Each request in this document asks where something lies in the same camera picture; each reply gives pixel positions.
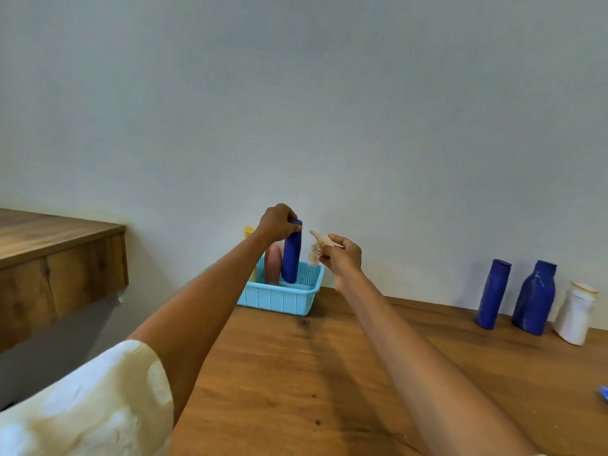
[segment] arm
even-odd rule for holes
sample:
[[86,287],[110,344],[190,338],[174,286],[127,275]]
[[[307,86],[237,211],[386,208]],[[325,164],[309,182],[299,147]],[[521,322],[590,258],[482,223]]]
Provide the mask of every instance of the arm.
[[147,344],[161,360],[171,386],[175,424],[255,264],[272,243],[301,229],[288,218],[296,218],[288,206],[268,208],[249,238],[188,283],[129,337]]
[[383,361],[434,456],[533,456],[538,451],[513,421],[434,345],[420,336],[361,271],[361,249],[323,247],[323,264]]

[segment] wooden ledge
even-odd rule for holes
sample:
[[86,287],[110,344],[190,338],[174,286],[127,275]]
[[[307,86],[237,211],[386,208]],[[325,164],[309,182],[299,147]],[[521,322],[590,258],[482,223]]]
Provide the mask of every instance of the wooden ledge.
[[127,284],[124,225],[0,208],[0,352]]

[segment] dark blue bottle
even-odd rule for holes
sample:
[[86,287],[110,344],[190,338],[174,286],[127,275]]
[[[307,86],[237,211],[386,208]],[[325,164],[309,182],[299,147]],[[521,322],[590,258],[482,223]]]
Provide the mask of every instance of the dark blue bottle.
[[[288,219],[292,224],[302,225],[299,219]],[[298,279],[298,264],[300,263],[300,249],[302,247],[302,232],[293,232],[285,239],[283,248],[283,266],[281,276],[287,283],[295,283]]]
[[485,329],[494,329],[498,308],[505,295],[506,283],[509,281],[511,264],[500,259],[492,261],[490,273],[486,279],[486,287],[483,290],[482,301],[479,304],[479,312],[475,322]]
[[546,261],[536,262],[534,272],[523,281],[513,311],[513,325],[536,336],[542,335],[555,299],[553,277],[557,268]]

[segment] plastic basket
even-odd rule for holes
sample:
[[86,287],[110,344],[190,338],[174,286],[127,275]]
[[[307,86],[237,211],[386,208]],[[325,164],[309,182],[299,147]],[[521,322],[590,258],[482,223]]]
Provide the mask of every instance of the plastic basket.
[[287,283],[282,277],[280,286],[258,283],[264,281],[264,257],[262,256],[255,267],[255,282],[247,282],[237,304],[284,314],[308,315],[314,296],[321,288],[323,271],[323,266],[313,267],[300,261],[298,278],[295,283]]

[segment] cloth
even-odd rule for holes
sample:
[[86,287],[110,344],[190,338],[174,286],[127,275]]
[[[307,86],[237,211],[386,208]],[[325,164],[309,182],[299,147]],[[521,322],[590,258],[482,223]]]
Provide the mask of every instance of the cloth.
[[172,431],[161,361],[127,340],[0,413],[0,454],[164,456]]
[[321,235],[316,230],[311,230],[310,233],[313,234],[313,237],[317,240],[311,246],[310,254],[308,254],[308,264],[314,267],[319,265],[319,258],[323,255],[321,251],[321,245],[325,244],[327,246],[335,246],[334,243],[330,240],[330,238],[326,235]]

